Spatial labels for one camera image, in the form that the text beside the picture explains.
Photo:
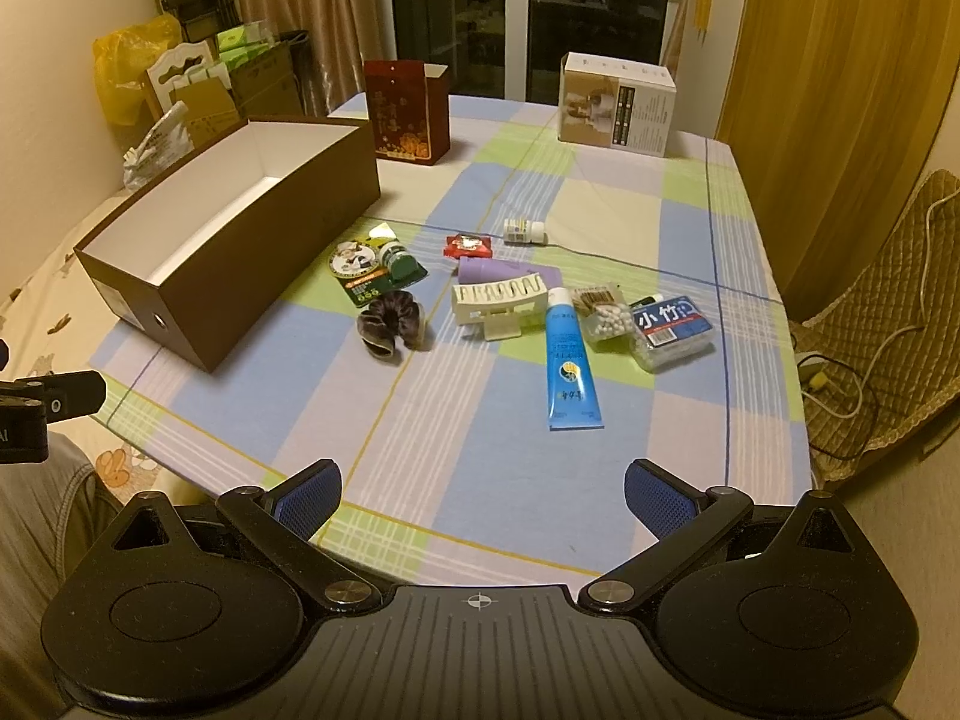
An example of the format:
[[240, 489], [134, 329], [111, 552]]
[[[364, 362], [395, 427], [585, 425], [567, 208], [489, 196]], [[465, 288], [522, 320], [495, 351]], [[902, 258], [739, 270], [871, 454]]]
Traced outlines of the blue toothpaste tube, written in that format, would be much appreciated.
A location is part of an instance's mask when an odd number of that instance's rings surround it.
[[573, 298], [566, 288], [548, 291], [545, 314], [548, 426], [552, 431], [601, 429], [596, 384]]

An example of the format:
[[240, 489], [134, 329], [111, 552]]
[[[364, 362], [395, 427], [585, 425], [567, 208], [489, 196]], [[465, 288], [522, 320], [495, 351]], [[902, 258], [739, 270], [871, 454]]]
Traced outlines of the blue toothpick box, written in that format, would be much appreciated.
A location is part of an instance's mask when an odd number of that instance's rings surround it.
[[630, 304], [633, 320], [631, 354], [647, 372], [708, 353], [715, 341], [715, 327], [688, 296]]

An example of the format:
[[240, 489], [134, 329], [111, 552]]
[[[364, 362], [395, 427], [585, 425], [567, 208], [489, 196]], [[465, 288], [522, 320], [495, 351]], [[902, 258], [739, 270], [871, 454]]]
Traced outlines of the cotton swab bag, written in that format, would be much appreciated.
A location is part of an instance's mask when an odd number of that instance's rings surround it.
[[583, 319], [584, 338], [590, 344], [628, 338], [635, 333], [635, 322], [628, 305], [596, 304]]

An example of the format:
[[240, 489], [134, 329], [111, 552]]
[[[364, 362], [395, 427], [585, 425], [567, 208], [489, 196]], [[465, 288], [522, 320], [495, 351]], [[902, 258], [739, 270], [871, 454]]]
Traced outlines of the dark purple scrunchie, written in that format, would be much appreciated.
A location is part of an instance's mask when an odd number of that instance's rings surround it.
[[398, 345], [420, 349], [427, 336], [427, 321], [420, 302], [410, 291], [400, 289], [382, 294], [366, 305], [356, 317], [356, 331], [374, 359], [393, 361]]

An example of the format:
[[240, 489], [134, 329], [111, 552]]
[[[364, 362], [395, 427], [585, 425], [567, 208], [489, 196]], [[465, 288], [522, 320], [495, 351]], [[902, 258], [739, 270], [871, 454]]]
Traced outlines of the green blister card package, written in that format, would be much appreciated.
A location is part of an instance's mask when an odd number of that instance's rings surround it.
[[356, 309], [428, 276], [428, 270], [385, 221], [371, 227], [364, 238], [339, 242], [332, 250], [329, 270]]

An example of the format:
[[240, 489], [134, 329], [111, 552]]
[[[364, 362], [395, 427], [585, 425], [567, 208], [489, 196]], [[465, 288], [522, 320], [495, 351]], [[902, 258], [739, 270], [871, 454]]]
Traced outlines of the white plastic comb holder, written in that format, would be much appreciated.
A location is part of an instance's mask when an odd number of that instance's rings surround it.
[[452, 313], [460, 327], [480, 327], [487, 341], [523, 334], [526, 323], [545, 314], [548, 288], [539, 275], [451, 288]]

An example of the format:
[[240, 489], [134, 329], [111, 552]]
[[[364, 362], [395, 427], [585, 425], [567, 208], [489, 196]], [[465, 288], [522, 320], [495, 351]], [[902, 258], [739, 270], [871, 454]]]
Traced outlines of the red snack packet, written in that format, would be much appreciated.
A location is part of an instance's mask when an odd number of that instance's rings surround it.
[[459, 232], [459, 234], [446, 238], [443, 255], [454, 260], [491, 259], [493, 257], [493, 242], [491, 242], [490, 236]]

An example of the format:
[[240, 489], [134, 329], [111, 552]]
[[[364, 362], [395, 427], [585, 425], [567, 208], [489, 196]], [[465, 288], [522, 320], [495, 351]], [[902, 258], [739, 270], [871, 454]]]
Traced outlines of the white pill bottle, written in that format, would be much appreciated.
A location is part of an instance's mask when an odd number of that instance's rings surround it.
[[503, 223], [503, 241], [509, 245], [547, 245], [548, 232], [543, 221], [508, 218]]

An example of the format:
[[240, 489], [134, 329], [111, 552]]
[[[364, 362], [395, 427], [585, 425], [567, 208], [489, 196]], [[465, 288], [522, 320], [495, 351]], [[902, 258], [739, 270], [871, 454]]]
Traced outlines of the brown open storage box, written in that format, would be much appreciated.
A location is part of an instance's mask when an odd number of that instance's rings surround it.
[[251, 119], [133, 192], [76, 244], [114, 316], [212, 372], [381, 195], [363, 119]]

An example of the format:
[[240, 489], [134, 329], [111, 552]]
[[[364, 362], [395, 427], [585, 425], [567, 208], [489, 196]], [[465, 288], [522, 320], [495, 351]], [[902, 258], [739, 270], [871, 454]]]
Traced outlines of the checkered tablecloth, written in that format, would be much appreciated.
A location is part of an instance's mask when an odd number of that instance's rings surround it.
[[413, 582], [581, 587], [651, 543], [623, 477], [791, 504], [811, 483], [788, 319], [731, 148], [565, 143], [451, 104], [215, 372], [117, 327], [101, 424], [210, 493], [335, 460], [320, 543]]

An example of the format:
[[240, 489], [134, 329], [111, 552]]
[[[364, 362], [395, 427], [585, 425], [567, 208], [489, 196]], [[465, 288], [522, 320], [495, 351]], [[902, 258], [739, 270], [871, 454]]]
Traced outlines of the cardboard boxes pile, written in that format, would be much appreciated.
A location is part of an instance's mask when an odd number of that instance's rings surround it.
[[290, 119], [304, 114], [299, 62], [309, 59], [306, 31], [282, 32], [254, 43], [267, 26], [247, 23], [229, 31], [218, 57], [210, 43], [181, 44], [142, 75], [149, 114], [158, 122], [176, 103], [185, 104], [184, 124], [203, 146], [249, 119]]

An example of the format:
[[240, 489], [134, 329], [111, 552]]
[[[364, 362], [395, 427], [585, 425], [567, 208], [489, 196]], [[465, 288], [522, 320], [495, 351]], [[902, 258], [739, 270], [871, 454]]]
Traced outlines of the white brown carton box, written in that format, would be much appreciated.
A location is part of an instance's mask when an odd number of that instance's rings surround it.
[[568, 52], [558, 93], [558, 138], [664, 156], [677, 87], [660, 65]]

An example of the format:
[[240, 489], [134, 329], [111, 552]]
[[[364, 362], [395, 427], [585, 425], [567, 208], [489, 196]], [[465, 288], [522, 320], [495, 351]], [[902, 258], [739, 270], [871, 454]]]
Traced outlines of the dark red gift box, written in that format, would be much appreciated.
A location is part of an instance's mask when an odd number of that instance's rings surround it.
[[448, 153], [448, 67], [423, 60], [368, 60], [364, 81], [378, 158], [432, 166]]

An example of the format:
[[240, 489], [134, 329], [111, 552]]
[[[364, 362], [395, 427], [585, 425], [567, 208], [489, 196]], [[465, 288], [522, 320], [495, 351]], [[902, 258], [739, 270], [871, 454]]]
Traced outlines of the beige curtain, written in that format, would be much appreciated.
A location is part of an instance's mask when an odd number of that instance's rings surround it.
[[302, 107], [325, 115], [364, 89], [364, 64], [384, 59], [384, 18], [377, 0], [239, 0], [244, 20], [308, 34], [298, 60]]

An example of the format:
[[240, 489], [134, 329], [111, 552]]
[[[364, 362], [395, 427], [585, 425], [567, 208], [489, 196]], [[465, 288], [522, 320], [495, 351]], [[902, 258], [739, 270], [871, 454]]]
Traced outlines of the orange curtain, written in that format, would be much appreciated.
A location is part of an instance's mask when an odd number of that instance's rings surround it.
[[745, 0], [718, 135], [791, 319], [889, 237], [957, 75], [958, 0]]

